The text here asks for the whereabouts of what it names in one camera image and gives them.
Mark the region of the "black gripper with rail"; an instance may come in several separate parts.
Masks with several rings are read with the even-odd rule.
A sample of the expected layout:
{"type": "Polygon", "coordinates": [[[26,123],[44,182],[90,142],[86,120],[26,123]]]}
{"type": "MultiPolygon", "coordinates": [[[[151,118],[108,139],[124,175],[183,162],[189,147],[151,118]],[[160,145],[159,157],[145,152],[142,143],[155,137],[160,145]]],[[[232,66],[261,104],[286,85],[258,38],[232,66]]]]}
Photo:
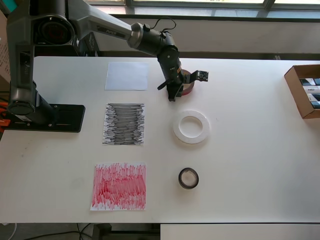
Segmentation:
{"type": "Polygon", "coordinates": [[[166,90],[168,93],[168,100],[170,102],[175,102],[177,97],[182,96],[182,92],[184,90],[184,83],[172,81],[166,85],[166,90]]]}

